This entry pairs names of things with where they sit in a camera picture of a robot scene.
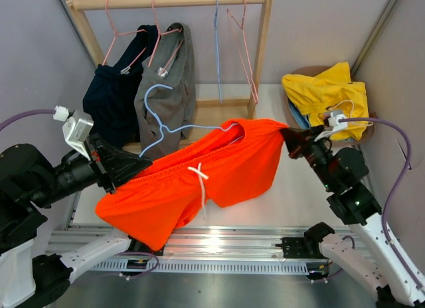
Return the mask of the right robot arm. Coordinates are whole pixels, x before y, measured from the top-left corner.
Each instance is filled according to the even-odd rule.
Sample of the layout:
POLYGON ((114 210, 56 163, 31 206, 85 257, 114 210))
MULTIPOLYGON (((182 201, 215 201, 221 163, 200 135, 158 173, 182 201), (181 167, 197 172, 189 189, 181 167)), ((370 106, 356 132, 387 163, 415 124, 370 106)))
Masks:
POLYGON ((362 179, 369 170, 360 151, 343 147, 333 153, 328 137, 320 138, 323 126, 311 129, 285 128, 290 158, 303 157, 326 191, 329 207, 368 249, 368 260, 347 246, 329 225, 320 222, 304 233, 303 249, 335 262, 361 284, 377 307, 423 307, 424 274, 414 265, 387 224, 384 210, 362 179))

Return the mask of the orange shorts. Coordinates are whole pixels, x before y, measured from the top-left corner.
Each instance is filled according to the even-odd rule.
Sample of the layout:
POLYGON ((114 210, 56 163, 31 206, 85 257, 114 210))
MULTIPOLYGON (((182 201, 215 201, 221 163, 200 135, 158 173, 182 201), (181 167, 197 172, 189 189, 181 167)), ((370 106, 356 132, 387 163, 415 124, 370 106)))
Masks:
POLYGON ((95 213, 152 250, 160 250, 175 229, 205 210, 208 200, 226 208, 268 191, 286 126, 272 119, 228 120, 101 198, 95 213))

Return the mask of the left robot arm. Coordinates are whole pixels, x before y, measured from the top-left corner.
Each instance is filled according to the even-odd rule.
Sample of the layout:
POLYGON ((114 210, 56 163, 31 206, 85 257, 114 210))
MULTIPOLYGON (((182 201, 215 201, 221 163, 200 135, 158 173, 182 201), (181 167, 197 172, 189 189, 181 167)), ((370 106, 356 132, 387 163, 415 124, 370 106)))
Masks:
POLYGON ((1 154, 1 306, 45 307, 61 297, 83 273, 120 253, 140 253, 144 239, 114 229, 65 254, 32 255, 38 228, 47 221, 40 210, 97 184, 107 193, 150 167, 153 161, 89 136, 82 151, 73 149, 52 166, 31 144, 1 154))

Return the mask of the light blue shorts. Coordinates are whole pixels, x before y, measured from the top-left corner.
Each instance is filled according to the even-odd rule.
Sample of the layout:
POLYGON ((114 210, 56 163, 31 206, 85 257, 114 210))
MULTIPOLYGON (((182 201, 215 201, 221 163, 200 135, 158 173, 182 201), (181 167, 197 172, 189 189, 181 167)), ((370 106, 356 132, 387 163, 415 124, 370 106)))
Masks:
POLYGON ((289 109, 297 125, 302 129, 309 129, 311 124, 307 115, 302 115, 298 108, 289 100, 289 109))

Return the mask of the yellow shorts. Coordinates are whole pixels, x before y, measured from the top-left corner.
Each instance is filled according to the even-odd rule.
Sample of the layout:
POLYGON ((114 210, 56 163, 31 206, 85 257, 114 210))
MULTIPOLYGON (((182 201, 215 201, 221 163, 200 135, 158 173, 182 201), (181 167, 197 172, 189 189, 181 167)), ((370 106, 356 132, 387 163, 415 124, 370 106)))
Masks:
POLYGON ((286 74, 282 86, 311 127, 322 125, 328 111, 341 110, 348 118, 369 117, 364 82, 351 79, 348 62, 339 62, 316 76, 286 74))

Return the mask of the grey shorts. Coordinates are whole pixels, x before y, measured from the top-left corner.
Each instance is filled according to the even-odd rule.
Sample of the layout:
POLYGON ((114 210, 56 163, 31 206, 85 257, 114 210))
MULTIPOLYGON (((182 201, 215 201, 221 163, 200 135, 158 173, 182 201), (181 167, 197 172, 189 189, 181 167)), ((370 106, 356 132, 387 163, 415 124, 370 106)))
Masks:
POLYGON ((195 55, 190 28, 173 23, 163 33, 152 55, 142 62, 143 73, 134 108, 139 142, 146 157, 156 160, 178 150, 191 130, 164 132, 156 117, 170 129, 193 122, 196 104, 195 55))

